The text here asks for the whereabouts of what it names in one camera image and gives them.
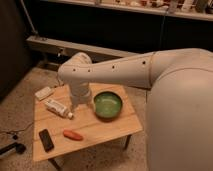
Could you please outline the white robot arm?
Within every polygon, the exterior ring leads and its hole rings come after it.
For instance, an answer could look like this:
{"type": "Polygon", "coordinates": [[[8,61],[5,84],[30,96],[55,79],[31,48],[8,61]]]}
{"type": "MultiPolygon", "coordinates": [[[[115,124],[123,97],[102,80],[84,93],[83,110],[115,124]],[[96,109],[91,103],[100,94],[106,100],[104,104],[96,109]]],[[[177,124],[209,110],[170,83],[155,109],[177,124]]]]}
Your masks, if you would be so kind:
{"type": "Polygon", "coordinates": [[[213,52],[163,50],[99,63],[77,53],[58,74],[78,104],[88,101],[90,83],[148,89],[149,171],[213,171],[213,52]]]}

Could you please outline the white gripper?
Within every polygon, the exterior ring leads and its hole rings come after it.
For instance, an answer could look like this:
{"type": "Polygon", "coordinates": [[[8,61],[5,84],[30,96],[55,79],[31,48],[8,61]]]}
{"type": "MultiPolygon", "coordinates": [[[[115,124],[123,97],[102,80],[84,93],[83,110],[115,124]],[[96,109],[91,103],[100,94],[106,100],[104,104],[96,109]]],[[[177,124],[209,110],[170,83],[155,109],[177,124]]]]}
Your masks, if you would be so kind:
{"type": "MultiPolygon", "coordinates": [[[[94,104],[91,101],[91,89],[88,83],[71,83],[70,88],[70,97],[73,104],[85,104],[91,109],[94,108],[94,104]]],[[[75,111],[75,105],[70,105],[70,111],[75,111]]]]}

